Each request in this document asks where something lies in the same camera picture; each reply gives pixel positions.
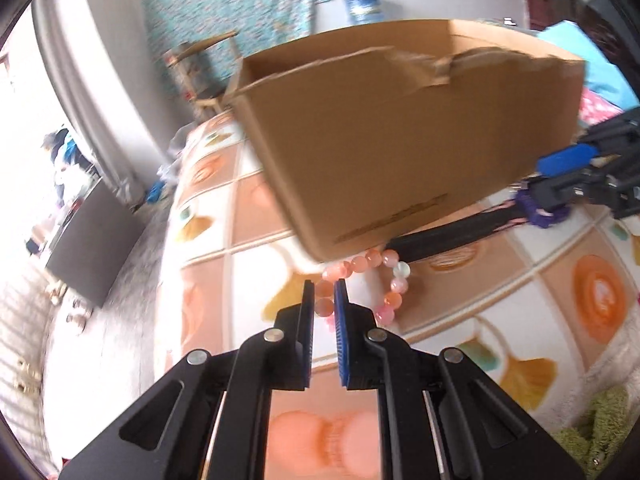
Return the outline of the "purple kids smartwatch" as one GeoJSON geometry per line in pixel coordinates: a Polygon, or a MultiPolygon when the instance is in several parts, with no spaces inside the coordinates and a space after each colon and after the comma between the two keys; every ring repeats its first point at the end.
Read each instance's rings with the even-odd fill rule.
{"type": "Polygon", "coordinates": [[[497,206],[436,228],[395,237],[385,248],[397,252],[401,261],[410,263],[474,244],[524,224],[549,229],[564,222],[571,211],[567,204],[553,209],[541,208],[529,190],[521,188],[497,206]]]}

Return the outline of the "pink floral blanket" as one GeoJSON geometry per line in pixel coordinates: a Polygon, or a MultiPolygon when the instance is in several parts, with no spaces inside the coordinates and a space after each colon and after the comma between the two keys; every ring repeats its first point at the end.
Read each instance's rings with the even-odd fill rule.
{"type": "Polygon", "coordinates": [[[578,112],[578,119],[582,125],[587,127],[597,125],[622,113],[618,106],[601,98],[596,92],[586,87],[582,88],[578,112]]]}

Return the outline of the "blue pillow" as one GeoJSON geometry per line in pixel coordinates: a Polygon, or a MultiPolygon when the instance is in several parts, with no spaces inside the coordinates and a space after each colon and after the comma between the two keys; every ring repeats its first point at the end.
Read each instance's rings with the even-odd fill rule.
{"type": "Polygon", "coordinates": [[[621,110],[639,105],[638,96],[620,69],[574,22],[562,21],[537,32],[537,37],[582,58],[586,87],[621,110]]]}

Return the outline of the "green knitted cloth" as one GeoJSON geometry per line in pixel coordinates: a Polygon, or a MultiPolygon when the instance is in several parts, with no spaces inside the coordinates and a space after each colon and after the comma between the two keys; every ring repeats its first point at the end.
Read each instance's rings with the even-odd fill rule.
{"type": "Polygon", "coordinates": [[[597,393],[573,426],[552,434],[553,439],[595,479],[618,453],[631,430],[629,393],[614,386],[597,393]]]}

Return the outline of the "ginkgo pattern tablecloth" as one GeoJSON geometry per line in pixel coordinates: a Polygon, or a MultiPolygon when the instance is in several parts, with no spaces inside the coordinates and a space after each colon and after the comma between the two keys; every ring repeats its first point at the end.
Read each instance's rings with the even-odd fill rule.
{"type": "MultiPolygon", "coordinates": [[[[286,226],[262,167],[230,114],[191,131],[168,217],[153,370],[217,354],[270,327],[324,266],[286,226]]],[[[516,226],[414,262],[400,307],[378,319],[414,348],[464,351],[552,434],[591,399],[629,393],[631,430],[596,479],[639,474],[639,220],[576,205],[550,229],[516,226]]],[[[333,318],[314,322],[310,388],[278,392],[271,479],[376,479],[378,407],[338,379],[333,318]]]]}

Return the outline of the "white shoes pair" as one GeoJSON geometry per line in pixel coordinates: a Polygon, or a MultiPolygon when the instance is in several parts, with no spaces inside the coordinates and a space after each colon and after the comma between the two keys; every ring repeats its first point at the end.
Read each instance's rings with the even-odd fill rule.
{"type": "Polygon", "coordinates": [[[76,298],[72,301],[70,310],[65,315],[65,322],[75,326],[81,332],[86,328],[89,318],[92,317],[93,307],[84,300],[76,298]]]}

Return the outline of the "dark grey cabinet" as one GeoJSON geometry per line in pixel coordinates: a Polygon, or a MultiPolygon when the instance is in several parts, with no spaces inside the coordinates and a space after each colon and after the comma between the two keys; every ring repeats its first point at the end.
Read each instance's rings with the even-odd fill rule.
{"type": "Polygon", "coordinates": [[[107,185],[96,182],[55,233],[44,266],[95,307],[104,305],[144,223],[107,185]]]}

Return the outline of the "brown cardboard box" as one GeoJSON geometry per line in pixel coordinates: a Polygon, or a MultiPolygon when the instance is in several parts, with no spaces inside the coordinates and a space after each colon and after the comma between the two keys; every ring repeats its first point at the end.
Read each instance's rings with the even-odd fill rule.
{"type": "Polygon", "coordinates": [[[532,174],[578,127],[585,64],[465,20],[352,26],[243,58],[226,100],[306,253],[341,259],[532,174]]]}

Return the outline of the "white plastic bag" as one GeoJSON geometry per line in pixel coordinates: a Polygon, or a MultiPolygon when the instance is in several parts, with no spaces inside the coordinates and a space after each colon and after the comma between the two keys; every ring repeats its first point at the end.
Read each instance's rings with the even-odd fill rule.
{"type": "Polygon", "coordinates": [[[197,126],[198,124],[196,122],[189,122],[179,128],[174,137],[170,140],[166,152],[167,162],[165,165],[160,166],[157,171],[157,175],[160,177],[160,180],[164,182],[177,181],[182,166],[182,153],[186,148],[186,142],[188,142],[189,134],[197,126]]]}

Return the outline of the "clothes pile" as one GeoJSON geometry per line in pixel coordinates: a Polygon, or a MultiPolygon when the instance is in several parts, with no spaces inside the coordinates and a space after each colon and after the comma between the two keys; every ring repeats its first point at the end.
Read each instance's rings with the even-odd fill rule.
{"type": "Polygon", "coordinates": [[[80,168],[85,174],[96,175],[93,163],[81,153],[70,130],[63,127],[47,133],[41,146],[49,153],[53,166],[53,184],[58,200],[58,208],[64,205],[65,173],[72,167],[80,168]]]}

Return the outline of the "blue water jug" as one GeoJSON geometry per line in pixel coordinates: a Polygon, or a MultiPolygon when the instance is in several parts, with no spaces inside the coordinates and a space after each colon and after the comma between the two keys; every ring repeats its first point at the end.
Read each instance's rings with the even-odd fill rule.
{"type": "Polygon", "coordinates": [[[385,20],[381,0],[343,0],[351,25],[379,23],[385,20]]]}

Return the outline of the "wooden chair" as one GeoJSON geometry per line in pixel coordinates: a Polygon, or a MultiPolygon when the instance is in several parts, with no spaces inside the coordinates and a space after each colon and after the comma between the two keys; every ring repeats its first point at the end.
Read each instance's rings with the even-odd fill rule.
{"type": "Polygon", "coordinates": [[[242,58],[236,37],[237,30],[210,36],[198,41],[184,42],[167,50],[162,60],[180,96],[189,105],[198,124],[224,112],[222,100],[228,84],[216,76],[206,51],[228,42],[233,63],[242,58]]]}

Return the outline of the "grey curtain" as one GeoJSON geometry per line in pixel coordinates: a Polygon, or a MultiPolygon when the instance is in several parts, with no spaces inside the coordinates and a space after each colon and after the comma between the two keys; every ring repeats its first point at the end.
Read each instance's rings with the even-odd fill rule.
{"type": "Polygon", "coordinates": [[[55,0],[32,2],[32,24],[53,91],[66,118],[82,137],[82,145],[91,153],[102,179],[123,204],[140,203],[144,199],[142,181],[100,113],[98,101],[89,92],[63,34],[55,0]]]}

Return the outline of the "floral teal wall cloth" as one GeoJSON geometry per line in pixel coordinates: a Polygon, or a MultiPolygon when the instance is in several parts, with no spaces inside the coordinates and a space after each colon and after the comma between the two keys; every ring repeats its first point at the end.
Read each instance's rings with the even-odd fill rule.
{"type": "Polygon", "coordinates": [[[243,56],[314,32],[317,6],[331,0],[141,0],[146,41],[164,90],[176,88],[164,54],[187,42],[236,30],[243,56]]]}

